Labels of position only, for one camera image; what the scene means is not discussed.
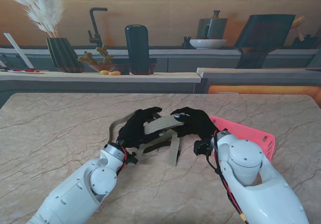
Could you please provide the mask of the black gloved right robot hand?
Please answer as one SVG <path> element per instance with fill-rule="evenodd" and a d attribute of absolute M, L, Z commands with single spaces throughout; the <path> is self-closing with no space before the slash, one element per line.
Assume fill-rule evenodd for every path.
<path fill-rule="evenodd" d="M 183 123 L 175 128 L 178 138 L 186 135 L 198 135 L 201 139 L 206 139 L 219 132 L 219 129 L 203 110 L 184 107 L 173 111 L 171 115 Z"/>

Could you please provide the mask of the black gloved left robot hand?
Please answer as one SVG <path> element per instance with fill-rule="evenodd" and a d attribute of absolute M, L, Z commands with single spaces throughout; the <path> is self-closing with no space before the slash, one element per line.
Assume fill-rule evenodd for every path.
<path fill-rule="evenodd" d="M 151 107 L 147 109 L 138 109 L 134 115 L 119 130 L 117 141 L 124 148 L 137 148 L 142 144 L 147 144 L 159 138 L 160 132 L 145 134 L 144 123 L 153 118 L 154 114 L 161 112 L 160 107 Z"/>

